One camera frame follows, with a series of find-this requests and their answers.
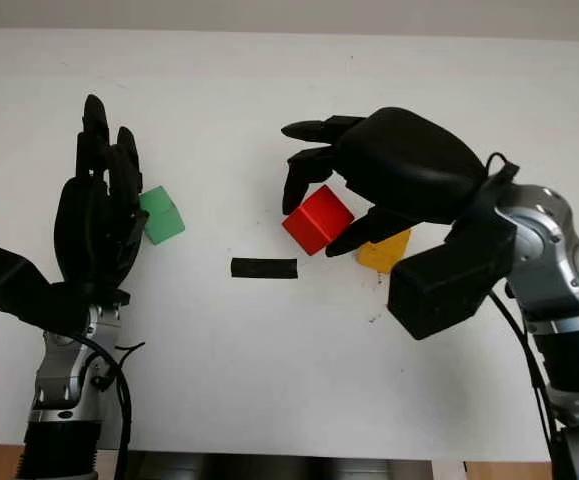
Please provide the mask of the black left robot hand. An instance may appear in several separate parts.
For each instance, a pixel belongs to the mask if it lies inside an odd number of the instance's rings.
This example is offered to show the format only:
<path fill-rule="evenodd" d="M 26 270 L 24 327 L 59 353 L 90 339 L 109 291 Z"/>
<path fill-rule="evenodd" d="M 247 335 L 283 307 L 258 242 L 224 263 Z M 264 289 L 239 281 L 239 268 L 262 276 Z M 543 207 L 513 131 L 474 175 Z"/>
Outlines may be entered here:
<path fill-rule="evenodd" d="M 142 172 L 133 133 L 110 139 L 103 102 L 87 96 L 77 135 L 75 175 L 63 186 L 54 250 L 65 283 L 93 303 L 125 306 L 120 285 L 138 255 L 149 213 L 140 206 Z"/>

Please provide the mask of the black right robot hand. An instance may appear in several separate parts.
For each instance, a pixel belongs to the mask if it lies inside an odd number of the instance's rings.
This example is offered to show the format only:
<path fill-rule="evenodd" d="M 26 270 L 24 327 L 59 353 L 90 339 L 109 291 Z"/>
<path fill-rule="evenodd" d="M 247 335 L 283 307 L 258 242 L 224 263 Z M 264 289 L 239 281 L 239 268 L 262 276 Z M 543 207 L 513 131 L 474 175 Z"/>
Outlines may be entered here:
<path fill-rule="evenodd" d="M 486 178 L 484 165 L 462 140 L 403 108 L 300 121 L 281 131 L 312 145 L 288 160 L 284 214 L 301 204 L 311 184 L 333 173 L 372 204 L 326 247 L 329 257 L 420 223 L 452 223 Z"/>

